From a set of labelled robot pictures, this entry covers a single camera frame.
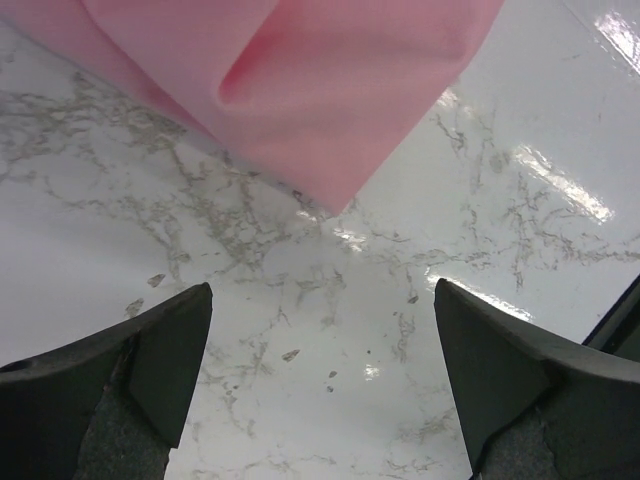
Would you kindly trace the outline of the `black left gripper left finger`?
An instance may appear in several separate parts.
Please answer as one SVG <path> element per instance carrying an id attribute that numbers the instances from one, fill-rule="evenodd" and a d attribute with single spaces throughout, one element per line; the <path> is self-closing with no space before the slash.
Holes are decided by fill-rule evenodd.
<path id="1" fill-rule="evenodd" d="M 1 369 L 4 479 L 162 479 L 205 352 L 212 290 Z"/>

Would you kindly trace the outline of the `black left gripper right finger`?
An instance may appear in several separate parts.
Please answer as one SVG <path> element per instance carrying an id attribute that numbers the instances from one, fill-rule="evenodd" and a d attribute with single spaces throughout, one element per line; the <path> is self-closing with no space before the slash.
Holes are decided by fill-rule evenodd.
<path id="1" fill-rule="evenodd" d="M 448 280 L 435 314 L 476 479 L 635 479 L 639 361 L 586 347 Z"/>

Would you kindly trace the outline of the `pink t shirt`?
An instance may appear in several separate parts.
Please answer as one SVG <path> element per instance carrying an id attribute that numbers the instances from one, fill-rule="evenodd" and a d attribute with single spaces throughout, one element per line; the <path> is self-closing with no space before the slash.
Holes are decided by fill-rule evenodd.
<path id="1" fill-rule="evenodd" d="M 498 1 L 5 1 L 1 17 L 341 212 L 481 47 Z"/>

